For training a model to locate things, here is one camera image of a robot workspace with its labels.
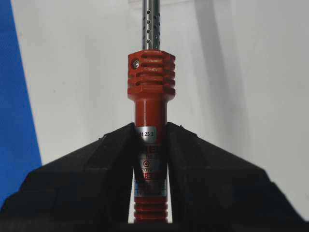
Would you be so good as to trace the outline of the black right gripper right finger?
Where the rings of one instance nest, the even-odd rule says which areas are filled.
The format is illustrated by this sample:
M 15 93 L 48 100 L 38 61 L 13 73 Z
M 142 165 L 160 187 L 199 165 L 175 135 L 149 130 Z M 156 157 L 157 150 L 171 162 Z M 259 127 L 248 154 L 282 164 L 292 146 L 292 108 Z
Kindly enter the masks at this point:
M 183 232 L 306 232 L 309 224 L 266 172 L 167 124 L 173 222 Z

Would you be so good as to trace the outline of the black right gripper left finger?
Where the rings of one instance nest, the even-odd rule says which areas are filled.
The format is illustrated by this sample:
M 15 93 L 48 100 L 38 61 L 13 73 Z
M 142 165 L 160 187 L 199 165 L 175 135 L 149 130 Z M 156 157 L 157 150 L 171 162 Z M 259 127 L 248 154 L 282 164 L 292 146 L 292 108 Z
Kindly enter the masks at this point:
M 133 124 L 30 172 L 0 211 L 3 232 L 107 232 L 127 223 Z

